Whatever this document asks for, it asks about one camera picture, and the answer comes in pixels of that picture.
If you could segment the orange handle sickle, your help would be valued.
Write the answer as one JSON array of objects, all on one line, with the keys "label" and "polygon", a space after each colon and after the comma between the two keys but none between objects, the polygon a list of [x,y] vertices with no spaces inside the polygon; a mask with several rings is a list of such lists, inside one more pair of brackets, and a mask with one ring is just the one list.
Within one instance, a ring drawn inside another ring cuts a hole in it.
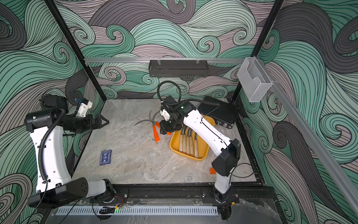
[{"label": "orange handle sickle", "polygon": [[[152,120],[155,121],[155,118],[156,118],[156,116],[159,114],[159,112],[160,112],[160,111],[157,111],[157,112],[152,116]],[[155,121],[155,126],[158,127],[158,128],[160,128],[159,122]]]},{"label": "orange handle sickle", "polygon": [[144,120],[140,120],[139,122],[137,122],[137,123],[135,124],[135,126],[138,125],[138,124],[140,124],[140,123],[142,123],[142,122],[151,122],[151,123],[152,123],[152,125],[153,125],[153,136],[154,136],[154,140],[155,140],[156,142],[159,142],[159,141],[160,141],[160,137],[159,137],[159,134],[158,134],[158,132],[157,132],[157,130],[156,130],[157,127],[155,126],[155,121],[152,120],[152,119],[144,119]]}]

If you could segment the large wooden handle sickle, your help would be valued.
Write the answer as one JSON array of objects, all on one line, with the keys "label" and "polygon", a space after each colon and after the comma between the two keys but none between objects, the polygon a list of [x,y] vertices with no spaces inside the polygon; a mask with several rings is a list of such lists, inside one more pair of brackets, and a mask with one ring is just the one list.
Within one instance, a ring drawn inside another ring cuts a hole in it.
[{"label": "large wooden handle sickle", "polygon": [[181,129],[181,133],[180,133],[180,147],[179,147],[179,151],[181,153],[183,153],[183,129],[184,129],[185,125],[182,127]]}]

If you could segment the labelled wooden handle sickle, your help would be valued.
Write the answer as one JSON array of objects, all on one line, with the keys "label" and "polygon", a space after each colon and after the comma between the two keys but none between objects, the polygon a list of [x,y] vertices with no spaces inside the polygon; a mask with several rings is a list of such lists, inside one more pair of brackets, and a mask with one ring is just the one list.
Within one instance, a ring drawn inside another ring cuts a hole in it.
[{"label": "labelled wooden handle sickle", "polygon": [[191,128],[187,127],[187,132],[186,132],[186,154],[187,155],[191,155],[191,147],[190,147],[190,134],[191,134]]}]

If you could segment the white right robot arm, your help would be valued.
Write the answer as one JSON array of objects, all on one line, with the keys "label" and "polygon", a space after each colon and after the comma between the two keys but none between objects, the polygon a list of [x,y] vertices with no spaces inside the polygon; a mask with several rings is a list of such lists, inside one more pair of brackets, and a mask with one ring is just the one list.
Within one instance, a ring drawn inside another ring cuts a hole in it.
[{"label": "white right robot arm", "polygon": [[[168,96],[163,99],[160,95],[160,88],[163,84],[173,84],[179,90],[178,101]],[[241,143],[238,139],[231,140],[219,132],[201,115],[199,110],[191,103],[200,102],[207,105],[220,107],[219,103],[208,102],[200,99],[181,100],[181,88],[173,81],[164,81],[157,87],[157,95],[161,101],[160,114],[164,118],[159,122],[160,133],[167,134],[180,131],[185,125],[200,136],[212,149],[216,158],[212,161],[212,167],[216,171],[213,197],[218,203],[225,203],[229,198],[232,176],[247,178],[246,176],[234,175],[235,169],[244,164],[239,163],[241,155]]]}]

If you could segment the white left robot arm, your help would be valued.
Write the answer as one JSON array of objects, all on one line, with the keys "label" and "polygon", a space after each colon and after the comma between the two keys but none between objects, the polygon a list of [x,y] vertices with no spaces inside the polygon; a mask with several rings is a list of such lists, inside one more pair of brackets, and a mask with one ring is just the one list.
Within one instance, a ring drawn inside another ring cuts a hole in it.
[{"label": "white left robot arm", "polygon": [[68,114],[65,97],[45,94],[40,99],[41,110],[25,117],[38,171],[36,193],[28,198],[29,207],[54,209],[90,197],[104,203],[114,199],[115,190],[108,179],[89,181],[82,177],[73,180],[69,174],[63,149],[64,131],[80,134],[109,124],[102,115],[95,118],[87,113],[92,102],[87,99],[75,99],[75,102],[75,112]]}]

